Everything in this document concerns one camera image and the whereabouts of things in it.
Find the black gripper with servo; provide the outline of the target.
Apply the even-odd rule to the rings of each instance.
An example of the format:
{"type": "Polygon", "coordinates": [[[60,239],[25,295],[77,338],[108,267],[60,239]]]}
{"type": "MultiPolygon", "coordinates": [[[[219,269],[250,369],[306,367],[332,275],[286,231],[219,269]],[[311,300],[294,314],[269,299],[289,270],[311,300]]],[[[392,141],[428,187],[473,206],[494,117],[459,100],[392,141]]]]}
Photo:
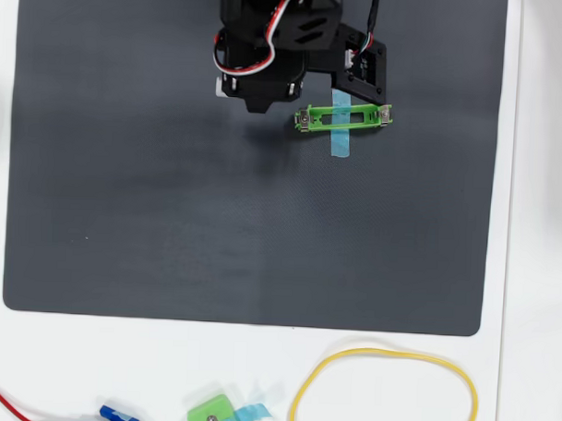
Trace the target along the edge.
{"type": "MultiPolygon", "coordinates": [[[[269,52],[261,34],[245,41],[223,28],[215,39],[214,57],[226,69],[251,67],[268,58],[269,52]]],[[[307,69],[307,51],[278,49],[272,63],[256,74],[235,76],[221,72],[216,78],[216,96],[242,99],[250,114],[264,114],[275,102],[292,102],[301,96],[307,69]]]]}

